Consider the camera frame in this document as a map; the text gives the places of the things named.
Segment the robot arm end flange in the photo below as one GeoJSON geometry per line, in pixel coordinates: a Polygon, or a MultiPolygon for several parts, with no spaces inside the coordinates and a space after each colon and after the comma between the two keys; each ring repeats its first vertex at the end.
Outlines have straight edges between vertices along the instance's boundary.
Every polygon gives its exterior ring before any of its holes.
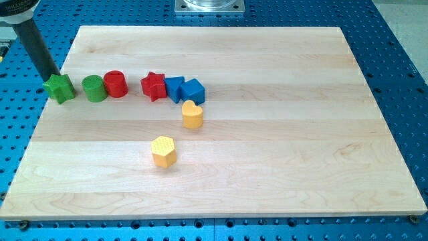
{"type": "Polygon", "coordinates": [[[13,25],[31,19],[38,3],[39,0],[1,0],[1,22],[13,25]]]}

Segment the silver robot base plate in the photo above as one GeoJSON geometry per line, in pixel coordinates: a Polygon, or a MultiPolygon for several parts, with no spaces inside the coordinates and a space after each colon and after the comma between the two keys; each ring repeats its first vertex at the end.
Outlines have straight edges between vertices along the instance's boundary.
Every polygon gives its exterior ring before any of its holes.
{"type": "Polygon", "coordinates": [[[175,0],[178,15],[238,15],[245,13],[244,0],[175,0]]]}

